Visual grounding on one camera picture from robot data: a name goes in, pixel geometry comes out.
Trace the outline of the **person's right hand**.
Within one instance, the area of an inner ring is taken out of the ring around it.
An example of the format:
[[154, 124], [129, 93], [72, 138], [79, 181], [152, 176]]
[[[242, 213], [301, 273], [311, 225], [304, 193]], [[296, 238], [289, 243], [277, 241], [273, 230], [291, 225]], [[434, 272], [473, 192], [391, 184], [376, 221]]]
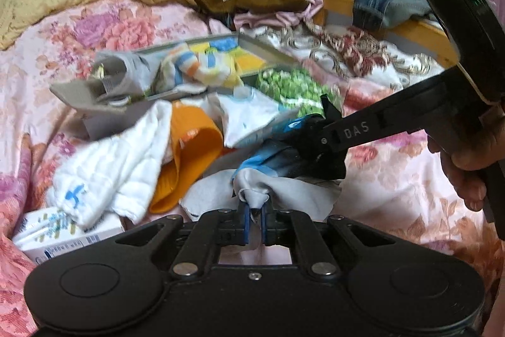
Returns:
[[440, 152], [444, 174], [472, 211], [483, 209], [487, 193], [486, 184], [477, 176], [477, 170], [504, 159], [504, 105], [489, 110], [482, 120], [484, 130], [452, 155], [447, 154], [431, 136], [428, 137], [429, 151]]

